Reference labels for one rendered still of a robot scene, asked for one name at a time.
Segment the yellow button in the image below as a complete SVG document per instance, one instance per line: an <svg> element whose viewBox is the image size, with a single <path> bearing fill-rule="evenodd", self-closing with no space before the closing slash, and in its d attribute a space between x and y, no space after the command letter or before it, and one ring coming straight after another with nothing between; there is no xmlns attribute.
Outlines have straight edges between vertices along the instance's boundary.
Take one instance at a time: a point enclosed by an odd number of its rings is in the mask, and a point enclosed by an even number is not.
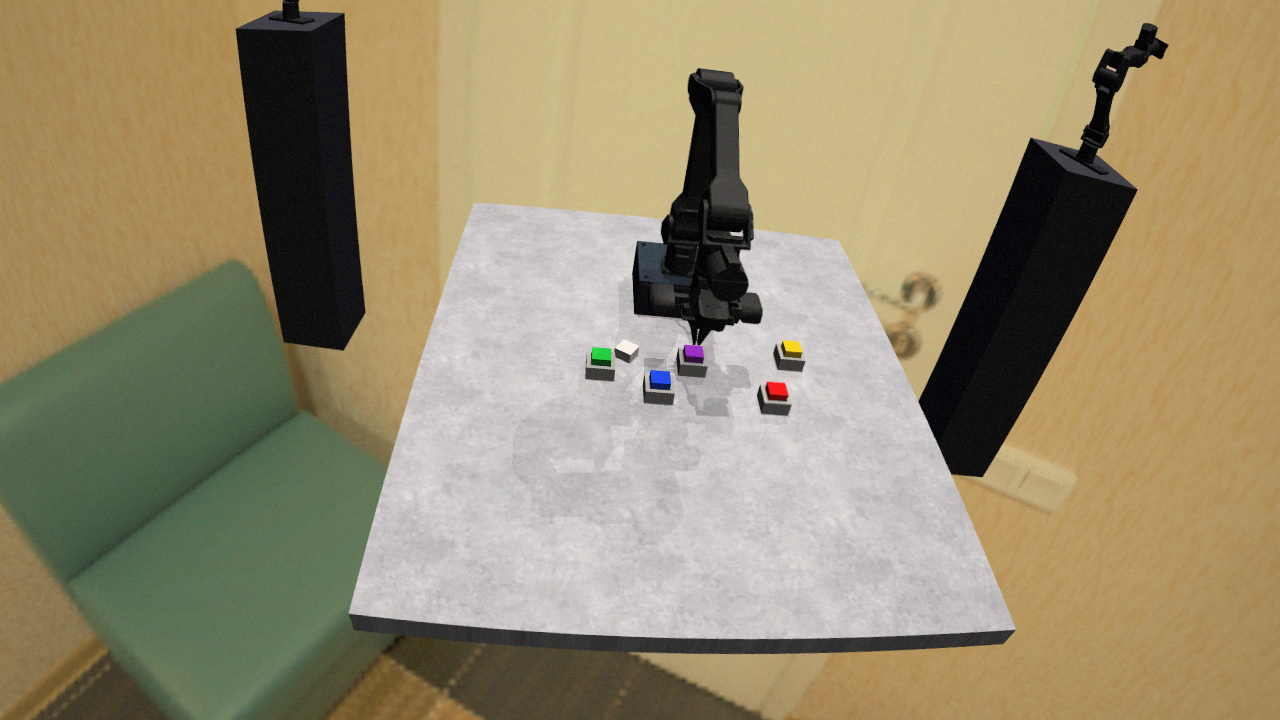
<svg viewBox="0 0 1280 720"><path fill-rule="evenodd" d="M806 363L799 341L783 340L782 343L776 343L773 357L777 370L785 372L803 372Z"/></svg>

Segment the red button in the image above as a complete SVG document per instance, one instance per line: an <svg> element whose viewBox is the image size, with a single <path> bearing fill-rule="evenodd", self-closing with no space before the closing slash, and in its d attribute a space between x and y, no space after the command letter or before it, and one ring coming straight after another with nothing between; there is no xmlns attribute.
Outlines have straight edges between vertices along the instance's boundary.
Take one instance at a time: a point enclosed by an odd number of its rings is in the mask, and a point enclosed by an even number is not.
<svg viewBox="0 0 1280 720"><path fill-rule="evenodd" d="M786 415L792 407L792 401L785 383L767 382L760 384L756 395L762 414Z"/></svg>

